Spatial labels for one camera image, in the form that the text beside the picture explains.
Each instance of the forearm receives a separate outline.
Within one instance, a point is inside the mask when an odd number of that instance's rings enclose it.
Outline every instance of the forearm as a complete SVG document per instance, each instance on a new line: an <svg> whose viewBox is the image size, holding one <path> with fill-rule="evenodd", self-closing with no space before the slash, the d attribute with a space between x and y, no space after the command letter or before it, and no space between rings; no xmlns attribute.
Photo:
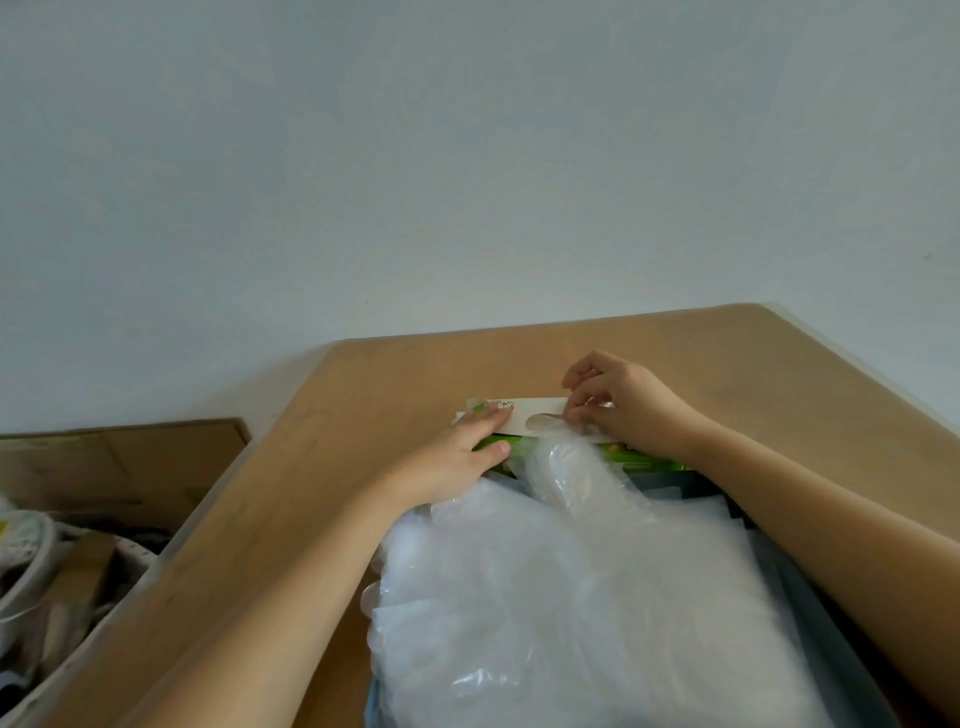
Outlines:
<svg viewBox="0 0 960 728"><path fill-rule="evenodd" d="M364 488L277 582L175 667L124 725L291 725L373 552L402 511L379 484Z"/></svg>
<svg viewBox="0 0 960 728"><path fill-rule="evenodd" d="M691 458L960 719L960 545L719 425Z"/></svg>

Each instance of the white wall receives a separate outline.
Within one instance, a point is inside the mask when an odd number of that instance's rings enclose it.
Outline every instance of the white wall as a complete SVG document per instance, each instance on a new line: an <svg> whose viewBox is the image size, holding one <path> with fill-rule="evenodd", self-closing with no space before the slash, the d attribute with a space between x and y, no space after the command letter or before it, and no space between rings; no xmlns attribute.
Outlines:
<svg viewBox="0 0 960 728"><path fill-rule="evenodd" d="M343 337L743 300L960 422L958 28L956 0L0 4L0 431L231 414Z"/></svg>

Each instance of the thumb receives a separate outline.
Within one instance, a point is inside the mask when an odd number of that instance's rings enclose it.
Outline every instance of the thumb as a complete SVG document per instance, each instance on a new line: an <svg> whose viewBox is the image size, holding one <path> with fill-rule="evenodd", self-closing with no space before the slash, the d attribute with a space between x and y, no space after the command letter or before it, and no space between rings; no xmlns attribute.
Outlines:
<svg viewBox="0 0 960 728"><path fill-rule="evenodd" d="M567 418L574 425L596 425L608 435L615 428L616 407L601 407L599 404L582 404L570 410Z"/></svg>
<svg viewBox="0 0 960 728"><path fill-rule="evenodd" d="M480 472L483 473L493 466L502 463L507 459L508 455L510 455L510 443L505 440L497 440L495 443L490 443L483 449L472 452L470 457L473 458L473 462L477 464Z"/></svg>

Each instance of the cardboard box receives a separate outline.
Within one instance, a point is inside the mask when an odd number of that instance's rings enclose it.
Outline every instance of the cardboard box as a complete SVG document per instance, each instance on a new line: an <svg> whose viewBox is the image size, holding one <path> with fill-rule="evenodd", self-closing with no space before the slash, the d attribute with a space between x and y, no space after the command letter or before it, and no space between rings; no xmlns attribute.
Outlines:
<svg viewBox="0 0 960 728"><path fill-rule="evenodd" d="M20 508L176 531L249 440L239 420L0 437L0 492Z"/></svg>

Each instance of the transparent plastic bag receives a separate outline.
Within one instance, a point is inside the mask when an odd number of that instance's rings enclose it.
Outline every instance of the transparent plastic bag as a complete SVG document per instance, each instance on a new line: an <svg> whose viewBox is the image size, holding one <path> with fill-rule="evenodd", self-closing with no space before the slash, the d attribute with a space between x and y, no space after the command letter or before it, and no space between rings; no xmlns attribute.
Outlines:
<svg viewBox="0 0 960 728"><path fill-rule="evenodd" d="M481 480L385 539L388 724L832 725L721 497L648 499L574 434L521 465L516 488Z"/></svg>

